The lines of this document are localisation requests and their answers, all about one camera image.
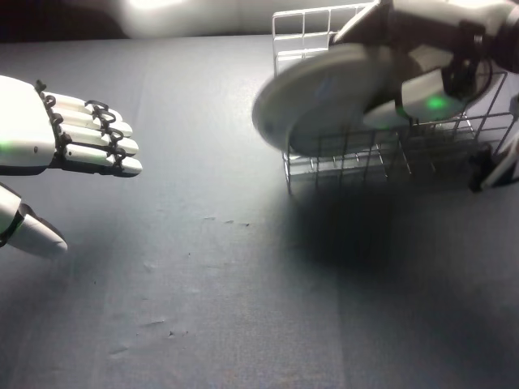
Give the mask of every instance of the table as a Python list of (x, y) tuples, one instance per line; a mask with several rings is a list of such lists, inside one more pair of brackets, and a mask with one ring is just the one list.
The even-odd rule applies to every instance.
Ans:
[(0, 251), (0, 387), (517, 386), (519, 186), (288, 196), (250, 119), (268, 36), (0, 54), (116, 108), (144, 166), (2, 179), (70, 253)]

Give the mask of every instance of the metal wire basket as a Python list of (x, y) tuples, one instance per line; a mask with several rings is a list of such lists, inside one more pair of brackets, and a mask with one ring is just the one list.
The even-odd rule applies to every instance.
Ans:
[[(277, 12), (272, 17), (274, 74), (278, 75), (293, 64), (328, 50), (328, 43), (349, 19), (368, 3), (329, 6), (300, 11)], [(410, 123), (403, 130), (383, 130), (387, 141), (379, 142), (380, 131), (316, 136), (317, 157), (293, 155), (290, 145), (283, 153), (283, 163), (289, 192), (292, 183), (312, 180), (319, 185), (324, 179), (346, 182), (437, 182), (466, 180), (469, 156), (482, 147), (491, 146), (496, 154), (513, 131), (517, 116), (495, 112), (509, 107), (511, 96), (504, 92), (508, 73), (495, 71), (494, 87), (475, 106), (456, 118), (428, 123)], [(356, 137), (367, 139), (366, 148), (353, 152), (349, 144), (358, 144)], [(342, 144), (342, 154), (326, 154), (328, 144)]]

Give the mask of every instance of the plate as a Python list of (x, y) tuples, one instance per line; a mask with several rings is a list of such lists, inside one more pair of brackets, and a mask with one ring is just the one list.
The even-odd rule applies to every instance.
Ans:
[(452, 55), (430, 47), (398, 53), (385, 46), (347, 44), (308, 58), (272, 79), (256, 98), (252, 121), (275, 148), (301, 156), (360, 152), (395, 131), (374, 132), (363, 114), (393, 100), (407, 79), (448, 64)]

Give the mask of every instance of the white robotic hand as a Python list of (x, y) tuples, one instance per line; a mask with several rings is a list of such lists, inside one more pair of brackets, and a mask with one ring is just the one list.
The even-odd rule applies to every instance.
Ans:
[[(47, 92), (40, 81), (34, 87), (0, 76), (0, 89), (0, 175), (51, 168), (134, 177), (142, 171), (131, 127), (108, 105)], [(0, 186), (0, 247), (6, 244), (43, 257), (67, 249), (59, 231)]]

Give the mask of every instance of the dish rack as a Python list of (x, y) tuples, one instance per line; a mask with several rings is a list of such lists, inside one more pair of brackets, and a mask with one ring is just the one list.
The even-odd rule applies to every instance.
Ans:
[[(330, 38), (367, 4), (274, 14), (274, 75), (306, 58), (326, 52)], [(287, 145), (282, 157), (289, 193), (293, 182), (310, 180), (318, 186), (329, 178), (338, 180), (341, 186), (350, 182), (403, 180), (467, 183), (470, 179), (469, 157), (489, 145), (495, 154), (498, 153), (510, 133), (515, 132), (513, 127), (518, 117), (510, 112), (512, 108), (506, 112), (502, 110), (503, 106), (508, 108), (513, 105), (514, 99), (517, 102), (517, 97), (511, 97), (506, 87), (507, 79), (515, 75), (494, 71), (492, 77), (495, 79), (491, 90), (459, 116), (438, 122), (411, 122), (406, 130), (368, 131), (371, 142), (361, 152), (358, 149), (356, 152), (349, 150), (348, 144), (354, 143), (352, 139), (356, 136), (365, 139), (365, 130), (346, 134), (338, 131), (336, 135), (314, 137), (320, 151), (317, 157), (312, 158), (294, 155)], [(379, 131), (388, 135), (384, 136), (387, 140), (375, 142), (380, 139), (377, 137)], [(342, 155), (320, 156), (320, 145), (330, 143), (342, 144)]]

